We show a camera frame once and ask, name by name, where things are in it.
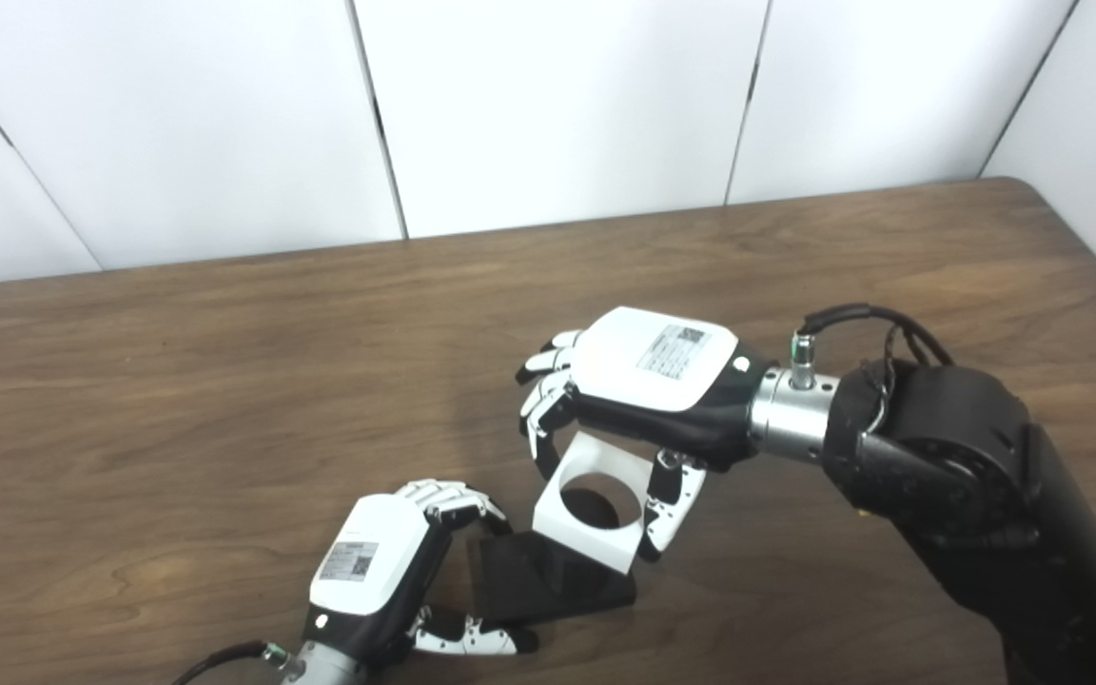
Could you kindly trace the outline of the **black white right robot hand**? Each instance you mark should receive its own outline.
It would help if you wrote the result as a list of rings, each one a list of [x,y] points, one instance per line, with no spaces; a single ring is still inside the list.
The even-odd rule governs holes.
[[[776,365],[724,326],[619,306],[557,333],[515,373],[530,386],[520,433],[545,478],[560,464],[553,434],[570,424],[655,447],[636,549],[653,563],[706,476],[756,455],[750,408]]]

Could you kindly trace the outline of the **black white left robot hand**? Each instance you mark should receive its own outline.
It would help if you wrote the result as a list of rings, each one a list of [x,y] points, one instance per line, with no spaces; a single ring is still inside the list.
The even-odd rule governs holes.
[[[479,523],[512,534],[509,516],[464,481],[416,479],[362,496],[313,573],[302,624],[302,676],[359,684],[413,652],[523,657],[539,647],[529,629],[436,606],[427,600],[456,532]]]

